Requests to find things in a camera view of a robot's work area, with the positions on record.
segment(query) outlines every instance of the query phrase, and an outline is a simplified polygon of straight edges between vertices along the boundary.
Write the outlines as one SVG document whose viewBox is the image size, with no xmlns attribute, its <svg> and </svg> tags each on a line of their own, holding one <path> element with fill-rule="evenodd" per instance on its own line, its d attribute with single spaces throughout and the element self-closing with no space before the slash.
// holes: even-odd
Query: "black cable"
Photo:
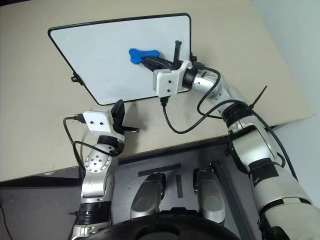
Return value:
<svg viewBox="0 0 320 240">
<path fill-rule="evenodd" d="M 73 141 L 73 139 L 71 137 L 71 134 L 70 134 L 68 126 L 67 126 L 67 120 L 74 120 L 74 119 L 75 118 L 73 116 L 68 116 L 68 117 L 65 117 L 62 122 L 63 122 L 64 130 L 65 130 L 65 132 L 66 132 L 66 134 L 67 134 L 67 136 L 68 136 L 68 138 L 70 140 L 70 143 L 72 145 L 75 160 L 78 163 L 79 168 L 81 169 L 82 178 L 83 178 L 83 175 L 86 174 L 86 169 L 85 169 L 85 166 L 83 165 L 83 163 L 81 161 L 81 157 L 80 157 L 80 155 L 78 153 L 77 148 L 74 147 L 74 141 Z"/>
<path fill-rule="evenodd" d="M 292 176 L 298 181 L 298 177 L 296 175 L 296 172 L 294 170 L 294 167 L 292 166 L 292 163 L 290 161 L 290 158 L 287 154 L 287 151 L 285 149 L 285 147 L 283 146 L 283 144 L 281 143 L 280 139 L 277 137 L 277 135 L 275 134 L 275 132 L 271 129 L 271 127 L 252 109 L 250 108 L 244 101 L 240 101 L 240 100 L 236 100 L 236 99 L 230 99 L 230 100 L 225 100 L 222 101 L 220 103 L 218 103 L 216 106 L 214 106 L 213 108 L 211 108 L 206 114 L 204 114 L 195 124 L 193 124 L 191 127 L 189 127 L 186 130 L 183 131 L 178 131 L 176 130 L 170 123 L 168 115 L 167 115 L 167 111 L 166 111 L 166 106 L 163 105 L 162 109 L 163 109 L 163 114 L 164 114 L 164 118 L 168 124 L 168 126 L 170 127 L 170 129 L 172 131 L 174 131 L 176 134 L 185 134 L 190 132 L 191 130 L 193 130 L 196 126 L 198 126 L 210 113 L 212 113 L 214 110 L 216 110 L 218 107 L 227 104 L 227 103 L 239 103 L 244 105 L 245 107 L 247 107 L 253 115 L 255 115 L 257 117 L 257 119 L 264 125 L 264 127 L 270 132 L 270 134 L 272 135 L 272 137 L 274 138 L 274 140 L 277 142 L 277 144 L 279 145 L 281 151 L 283 152 L 284 158 L 286 160 L 286 162 L 288 163 L 288 166 L 290 168 L 291 174 Z"/>
<path fill-rule="evenodd" d="M 220 106 L 222 106 L 224 104 L 227 104 L 227 103 L 243 103 L 246 106 L 248 106 L 245 102 L 240 101 L 240 100 L 235 100 L 235 99 L 230 99 L 230 100 L 225 100 L 225 101 L 219 102 L 217 105 L 212 107 L 209 111 L 207 111 L 195 124 L 193 124 L 191 127 L 189 127 L 186 130 L 183 130 L 183 131 L 176 130 L 171 125 L 171 123 L 169 121 L 169 118 L 168 118 L 168 115 L 167 115 L 167 111 L 166 111 L 166 106 L 165 105 L 162 106 L 162 109 L 163 109 L 163 114 L 164 114 L 165 120 L 166 120 L 167 124 L 169 125 L 170 129 L 172 131 L 174 131 L 176 134 L 186 134 L 186 133 L 190 132 L 191 130 L 193 130 L 196 126 L 198 126 L 207 116 L 209 116 L 210 113 L 212 113 L 214 110 L 216 110 Z"/>
<path fill-rule="evenodd" d="M 85 142 L 83 142 L 83 141 L 74 141 L 74 142 L 72 143 L 73 150 L 77 150 L 76 144 L 86 146 L 86 147 L 88 147 L 88 148 L 91 148 L 91 149 L 93 149 L 93 150 L 96 150 L 96 151 L 98 151 L 98 152 L 100 152 L 100 153 L 102 153 L 102 154 L 105 154 L 105 155 L 108 155 L 108 156 L 111 156 L 111 157 L 116 157 L 116 156 L 118 156 L 118 155 L 120 154 L 120 152 L 113 152 L 113 151 L 106 152 L 106 151 L 103 151 L 103 150 L 101 150 L 101 149 L 99 149 L 99 148 L 97 148 L 97 147 L 95 147 L 95 146 L 92 146 L 92 145 L 90 145 L 90 144 L 88 144 L 88 143 L 85 143 Z"/>
<path fill-rule="evenodd" d="M 66 134 L 67 134 L 67 136 L 68 136 L 71 144 L 72 144 L 74 141 L 73 141 L 73 139 L 72 139 L 72 137 L 71 137 L 71 134 L 70 134 L 70 132 L 69 132 L 69 129 L 68 129 L 68 127 L 67 127 L 67 120 L 74 120 L 74 119 L 75 119 L 75 118 L 74 118 L 73 116 L 68 116 L 68 117 L 65 117 L 65 118 L 63 119 L 63 121 L 62 121 L 62 122 L 63 122 L 64 130 L 65 130 L 65 132 L 66 132 Z"/>
<path fill-rule="evenodd" d="M 4 211 L 4 209 L 3 209 L 3 207 L 2 207 L 1 205 L 0 205 L 0 208 L 1 208 L 1 211 L 2 211 L 2 215 L 3 215 L 3 223 L 4 223 L 5 230 L 6 230 L 6 232 L 8 233 L 9 238 L 10 238 L 11 240 L 13 240 L 13 238 L 12 238 L 12 236 L 11 236 L 11 233 L 10 233 L 10 231 L 9 231 L 9 229 L 8 229 L 8 226 L 7 226 L 5 211 Z"/>
<path fill-rule="evenodd" d="M 208 71 L 211 71 L 213 73 L 215 73 L 217 75 L 217 78 L 216 78 L 216 81 L 215 83 L 213 84 L 213 86 L 202 96 L 202 98 L 200 99 L 200 101 L 198 102 L 198 105 L 196 106 L 196 110 L 197 112 L 204 116 L 205 113 L 203 113 L 201 110 L 200 110 L 200 106 L 201 104 L 204 102 L 204 100 L 208 97 L 208 95 L 217 87 L 217 85 L 219 84 L 220 82 L 220 79 L 221 79 L 221 74 L 220 72 L 218 72 L 217 70 L 213 69 L 213 68 L 210 68 L 210 67 L 205 67 L 204 70 L 208 70 Z M 214 115 L 208 115 L 207 116 L 208 118 L 213 118 L 213 119 L 222 119 L 222 117 L 220 116 L 214 116 Z"/>
<path fill-rule="evenodd" d="M 282 161 L 281 167 L 284 168 L 286 165 L 286 160 L 284 156 L 282 156 L 279 152 L 277 152 L 276 154 L 279 156 L 279 158 L 281 158 L 281 161 Z"/>
<path fill-rule="evenodd" d="M 264 125 L 264 127 L 270 132 L 270 134 L 272 135 L 274 140 L 277 142 L 281 151 L 283 152 L 283 155 L 284 155 L 286 162 L 288 163 L 288 166 L 289 166 L 289 169 L 291 171 L 292 176 L 298 181 L 298 177 L 297 177 L 296 172 L 294 170 L 294 166 L 292 166 L 289 155 L 287 154 L 287 151 L 286 151 L 285 147 L 282 145 L 280 139 L 277 137 L 277 135 L 271 129 L 271 127 L 269 127 L 269 125 L 253 109 L 250 109 L 250 111 L 252 112 L 253 115 L 255 115 L 258 118 L 258 120 Z"/>
</svg>

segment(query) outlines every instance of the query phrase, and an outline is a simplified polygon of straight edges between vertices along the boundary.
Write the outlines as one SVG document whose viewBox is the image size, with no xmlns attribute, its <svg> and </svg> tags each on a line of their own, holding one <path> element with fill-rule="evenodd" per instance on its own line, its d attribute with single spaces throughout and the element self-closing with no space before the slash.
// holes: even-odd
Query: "beige table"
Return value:
<svg viewBox="0 0 320 240">
<path fill-rule="evenodd" d="M 71 69 L 47 35 L 50 27 L 126 17 L 189 13 L 192 52 L 252 102 L 266 93 L 256 111 L 278 125 L 311 116 L 257 11 L 249 0 L 32 0 L 1 8 L 0 29 L 0 181 L 77 165 L 62 126 L 66 116 L 96 106 L 84 87 L 72 83 Z M 200 97 L 173 96 L 168 115 L 177 129 L 200 116 Z M 123 156 L 223 136 L 221 120 L 207 119 L 179 135 L 167 126 L 158 98 L 125 104 L 128 126 Z M 71 123 L 75 138 L 94 143 L 86 126 Z"/>
</svg>

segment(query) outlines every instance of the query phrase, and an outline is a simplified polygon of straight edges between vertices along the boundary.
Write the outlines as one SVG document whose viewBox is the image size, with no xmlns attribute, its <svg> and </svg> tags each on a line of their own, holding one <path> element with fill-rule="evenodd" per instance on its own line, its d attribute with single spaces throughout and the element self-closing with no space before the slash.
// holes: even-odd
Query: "white wall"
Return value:
<svg viewBox="0 0 320 240">
<path fill-rule="evenodd" d="M 315 116 L 287 124 L 276 133 L 290 156 L 299 182 L 320 207 L 320 1 L 252 2 L 314 111 Z"/>
</svg>

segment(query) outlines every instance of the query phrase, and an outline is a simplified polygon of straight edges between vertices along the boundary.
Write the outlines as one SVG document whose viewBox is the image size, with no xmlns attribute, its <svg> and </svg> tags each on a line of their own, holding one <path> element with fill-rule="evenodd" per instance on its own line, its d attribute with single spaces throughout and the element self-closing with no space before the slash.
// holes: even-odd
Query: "whiteboard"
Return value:
<svg viewBox="0 0 320 240">
<path fill-rule="evenodd" d="M 180 60 L 189 60 L 191 53 L 186 13 L 53 27 L 48 35 L 100 105 L 156 96 L 153 73 L 131 63 L 129 49 L 158 50 L 161 58 L 173 61 L 179 40 Z"/>
</svg>

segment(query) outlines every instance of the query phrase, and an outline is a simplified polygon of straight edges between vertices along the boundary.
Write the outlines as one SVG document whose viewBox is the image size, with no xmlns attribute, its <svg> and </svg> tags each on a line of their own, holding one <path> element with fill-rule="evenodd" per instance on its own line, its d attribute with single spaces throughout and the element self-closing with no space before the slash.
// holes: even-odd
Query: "blue object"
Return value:
<svg viewBox="0 0 320 240">
<path fill-rule="evenodd" d="M 143 59 L 145 57 L 159 57 L 160 52 L 157 50 L 152 50 L 152 51 L 140 51 L 135 48 L 131 48 L 129 50 L 129 54 L 131 56 L 130 61 L 133 64 L 139 64 L 142 63 Z"/>
</svg>

